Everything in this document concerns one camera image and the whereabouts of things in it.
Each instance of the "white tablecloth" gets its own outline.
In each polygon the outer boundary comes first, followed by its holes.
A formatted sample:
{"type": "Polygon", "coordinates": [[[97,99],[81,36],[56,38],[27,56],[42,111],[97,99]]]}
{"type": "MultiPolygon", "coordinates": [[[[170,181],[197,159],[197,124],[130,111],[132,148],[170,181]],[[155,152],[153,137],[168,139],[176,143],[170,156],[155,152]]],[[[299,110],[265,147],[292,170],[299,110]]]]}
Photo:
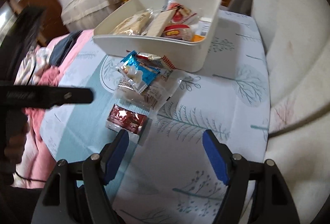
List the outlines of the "white tablecloth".
{"type": "MultiPolygon", "coordinates": [[[[180,88],[130,143],[106,191],[127,223],[212,223],[226,187],[218,181],[202,146],[211,129],[232,152],[263,162],[269,124],[268,72],[255,21],[219,12],[219,26],[204,67],[187,73],[180,88]]],[[[106,56],[93,41],[78,54],[61,86],[91,87],[91,105],[48,111],[40,133],[53,156],[69,162],[99,152],[116,135],[105,128],[120,74],[120,58],[106,56]]],[[[246,199],[253,192],[250,184],[246,199]]]]}

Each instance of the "pink fabric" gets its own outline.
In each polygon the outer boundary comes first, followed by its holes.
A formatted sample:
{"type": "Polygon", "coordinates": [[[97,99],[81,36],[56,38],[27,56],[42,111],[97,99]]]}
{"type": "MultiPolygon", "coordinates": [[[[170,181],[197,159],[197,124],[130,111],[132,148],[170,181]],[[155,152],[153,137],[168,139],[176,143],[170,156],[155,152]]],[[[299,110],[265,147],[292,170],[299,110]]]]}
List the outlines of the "pink fabric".
{"type": "MultiPolygon", "coordinates": [[[[93,35],[93,29],[83,31],[77,39],[76,44],[66,56],[65,60],[59,67],[50,67],[45,71],[40,79],[39,85],[58,86],[68,67],[75,59],[85,43],[90,40],[93,35]]],[[[53,39],[48,47],[53,49],[54,46],[65,36],[53,39]]],[[[56,161],[50,154],[46,144],[40,136],[40,126],[45,115],[45,110],[42,109],[27,109],[30,116],[30,133],[28,134],[29,144],[26,145],[26,150],[23,155],[24,174],[22,176],[33,179],[47,180],[52,172],[56,161]]],[[[25,181],[26,188],[42,188],[44,183],[36,181],[25,181]]]]}

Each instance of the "white plastic box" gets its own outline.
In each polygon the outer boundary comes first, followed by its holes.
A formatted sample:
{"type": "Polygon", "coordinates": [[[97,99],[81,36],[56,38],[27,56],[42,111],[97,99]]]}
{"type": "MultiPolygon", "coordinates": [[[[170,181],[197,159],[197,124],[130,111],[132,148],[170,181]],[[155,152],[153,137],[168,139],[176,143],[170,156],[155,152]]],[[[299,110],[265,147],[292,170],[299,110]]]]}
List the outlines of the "white plastic box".
{"type": "Polygon", "coordinates": [[[211,22],[205,38],[199,42],[179,41],[162,37],[109,34],[119,23],[144,9],[160,10],[165,0],[129,0],[110,14],[94,30],[94,42],[108,55],[124,57],[127,51],[166,55],[181,70],[195,72],[203,67],[207,51],[218,24],[218,10],[222,0],[176,0],[200,13],[201,20],[211,22]]]}

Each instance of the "metal bolt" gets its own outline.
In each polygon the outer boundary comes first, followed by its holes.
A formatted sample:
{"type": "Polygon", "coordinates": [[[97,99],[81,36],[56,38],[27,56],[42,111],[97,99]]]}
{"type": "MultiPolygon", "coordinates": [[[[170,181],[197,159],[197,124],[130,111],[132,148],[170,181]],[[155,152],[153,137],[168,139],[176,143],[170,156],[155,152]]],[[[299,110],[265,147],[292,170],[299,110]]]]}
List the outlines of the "metal bolt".
{"type": "Polygon", "coordinates": [[[266,163],[269,165],[269,166],[274,166],[275,165],[275,162],[271,159],[268,159],[266,160],[266,163]]]}
{"type": "Polygon", "coordinates": [[[66,163],[67,163],[67,161],[64,160],[64,159],[62,159],[62,160],[59,160],[59,161],[58,161],[57,165],[58,165],[58,166],[63,166],[63,165],[65,165],[66,163]]]}
{"type": "Polygon", "coordinates": [[[93,153],[90,158],[92,159],[92,161],[96,161],[100,158],[100,155],[98,153],[93,153]]]}
{"type": "Polygon", "coordinates": [[[70,97],[72,97],[72,93],[68,92],[64,95],[64,99],[69,99],[70,97]]]}
{"type": "Polygon", "coordinates": [[[242,159],[242,155],[240,155],[240,154],[238,154],[238,153],[234,153],[234,154],[233,154],[233,158],[234,158],[234,160],[239,161],[239,160],[242,159]]]}

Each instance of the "wooden door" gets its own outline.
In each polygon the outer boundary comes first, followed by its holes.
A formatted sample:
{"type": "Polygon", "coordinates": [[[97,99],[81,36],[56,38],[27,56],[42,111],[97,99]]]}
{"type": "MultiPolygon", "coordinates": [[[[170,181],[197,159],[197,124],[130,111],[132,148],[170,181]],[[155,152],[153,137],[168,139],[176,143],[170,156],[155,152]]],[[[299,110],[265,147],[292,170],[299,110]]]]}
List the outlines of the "wooden door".
{"type": "Polygon", "coordinates": [[[62,7],[58,0],[21,0],[21,7],[27,5],[36,5],[44,7],[44,20],[41,27],[41,33],[47,40],[69,33],[68,29],[63,25],[61,19],[62,7]]]}

